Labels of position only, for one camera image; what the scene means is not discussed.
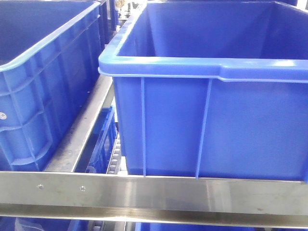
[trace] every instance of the blue plastic bin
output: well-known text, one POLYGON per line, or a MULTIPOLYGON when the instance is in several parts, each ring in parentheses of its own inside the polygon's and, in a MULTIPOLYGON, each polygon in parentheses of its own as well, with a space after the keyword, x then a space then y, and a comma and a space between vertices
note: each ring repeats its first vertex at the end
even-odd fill
POLYGON ((252 227, 136 223, 135 231, 254 231, 252 227))
POLYGON ((105 119, 102 119, 102 126, 96 126, 93 130, 93 133, 97 134, 98 139, 87 168, 89 173, 107 172, 117 136, 115 107, 103 108, 99 117, 105 119))
POLYGON ((87 220, 0 218, 1 231, 88 231, 87 220))
POLYGON ((43 170, 98 78, 98 2, 0 1, 0 170, 43 170))
POLYGON ((138 9, 99 57, 128 172, 307 180, 308 13, 272 1, 138 9))

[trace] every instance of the metal shelf frame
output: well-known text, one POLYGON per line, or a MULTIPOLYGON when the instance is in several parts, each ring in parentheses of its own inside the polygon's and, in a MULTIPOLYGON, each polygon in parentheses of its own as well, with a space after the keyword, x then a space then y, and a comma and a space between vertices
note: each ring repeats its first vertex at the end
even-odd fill
POLYGON ((45 172, 0 171, 0 216, 308 228, 301 181, 74 173, 113 98, 112 79, 100 76, 45 172))

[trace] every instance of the blue container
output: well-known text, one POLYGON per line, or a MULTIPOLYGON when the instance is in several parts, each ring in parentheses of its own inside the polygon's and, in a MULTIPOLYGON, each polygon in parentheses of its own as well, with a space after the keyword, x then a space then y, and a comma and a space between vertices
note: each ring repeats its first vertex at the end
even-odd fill
POLYGON ((86 220, 0 218, 1 231, 88 231, 86 220))
POLYGON ((136 223, 135 231, 254 231, 251 227, 136 223))
POLYGON ((272 1, 139 7, 99 57, 128 172, 307 180, 307 24, 272 1))
POLYGON ((0 170, 43 170, 98 78, 98 2, 0 1, 0 170))
POLYGON ((89 173, 107 172, 117 136, 115 107, 103 108, 99 117, 103 121, 103 125, 96 126, 93 130, 93 133, 97 134, 98 139, 87 168, 87 172, 89 173))

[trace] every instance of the blue plastic crate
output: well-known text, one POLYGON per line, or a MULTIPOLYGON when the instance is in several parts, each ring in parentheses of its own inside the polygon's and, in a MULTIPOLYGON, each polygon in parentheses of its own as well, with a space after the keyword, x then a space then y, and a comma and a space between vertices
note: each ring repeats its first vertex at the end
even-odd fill
POLYGON ((135 231, 254 231, 252 227, 136 223, 135 231))
POLYGON ((93 129, 93 133, 97 134, 98 139, 87 168, 87 172, 89 173, 107 172, 117 136, 115 107, 103 108, 99 117, 105 119, 102 119, 102 126, 96 125, 93 129))
POLYGON ((1 231, 88 231, 86 220, 0 218, 1 231))
POLYGON ((99 5, 0 1, 1 170, 43 170, 73 123, 99 75, 99 5))
POLYGON ((307 24, 273 1, 139 7, 99 57, 128 172, 307 180, 307 24))

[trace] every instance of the metal rack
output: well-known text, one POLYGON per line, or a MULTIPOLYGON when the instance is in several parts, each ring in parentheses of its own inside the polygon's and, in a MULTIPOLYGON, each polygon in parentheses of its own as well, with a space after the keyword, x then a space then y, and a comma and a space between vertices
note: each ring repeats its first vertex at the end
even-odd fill
POLYGON ((305 182, 73 173, 113 97, 101 76, 45 172, 0 172, 0 216, 308 228, 305 182))

